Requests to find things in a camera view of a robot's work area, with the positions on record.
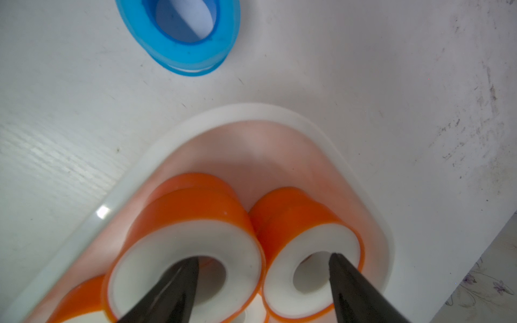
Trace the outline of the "blue sealing tape roll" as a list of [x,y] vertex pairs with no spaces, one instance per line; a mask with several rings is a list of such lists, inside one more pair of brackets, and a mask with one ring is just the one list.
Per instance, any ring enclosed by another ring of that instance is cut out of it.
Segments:
[[119,0],[120,16],[137,43],[173,73],[200,76],[217,69],[240,30],[239,1]]

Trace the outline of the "orange tape roll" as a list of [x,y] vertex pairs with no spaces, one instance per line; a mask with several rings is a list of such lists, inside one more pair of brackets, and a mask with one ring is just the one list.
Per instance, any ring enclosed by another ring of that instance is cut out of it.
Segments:
[[133,222],[104,279],[106,316],[116,322],[190,257],[212,258],[225,270],[203,266],[191,322],[231,322],[258,293],[265,256],[244,207],[215,188],[183,188],[151,202]]
[[269,315],[263,303],[263,297],[257,293],[253,301],[241,312],[232,323],[268,323]]
[[364,265],[364,243],[356,230],[303,190],[278,188],[249,212],[265,254],[261,284],[268,314],[279,322],[309,322],[333,308],[331,254]]
[[73,288],[59,303],[47,323],[108,323],[102,307],[104,276],[94,277]]
[[164,195],[186,188],[210,188],[217,191],[222,191],[236,201],[240,201],[233,188],[224,180],[211,174],[191,172],[173,176],[172,178],[158,185],[158,187],[151,193],[151,195],[148,196],[144,206],[147,207],[150,203],[153,203],[155,200]]

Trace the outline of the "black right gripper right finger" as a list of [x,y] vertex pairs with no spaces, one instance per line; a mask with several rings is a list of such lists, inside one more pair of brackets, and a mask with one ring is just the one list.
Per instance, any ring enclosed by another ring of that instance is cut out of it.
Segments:
[[329,274],[338,323],[409,322],[342,254],[331,254]]

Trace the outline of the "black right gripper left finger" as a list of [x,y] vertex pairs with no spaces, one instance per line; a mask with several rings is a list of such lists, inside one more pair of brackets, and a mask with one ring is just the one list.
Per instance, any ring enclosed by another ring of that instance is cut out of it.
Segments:
[[172,265],[153,288],[118,323],[188,322],[195,303],[199,259]]

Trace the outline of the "white plastic storage box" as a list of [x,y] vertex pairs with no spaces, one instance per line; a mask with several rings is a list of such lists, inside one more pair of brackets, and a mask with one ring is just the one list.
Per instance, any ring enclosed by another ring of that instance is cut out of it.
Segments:
[[362,274],[385,291],[393,235],[344,154],[292,110],[232,104],[193,116],[157,140],[30,280],[1,321],[46,321],[68,291],[108,269],[152,191],[186,172],[225,180],[247,209],[273,189],[301,188],[357,231],[364,244]]

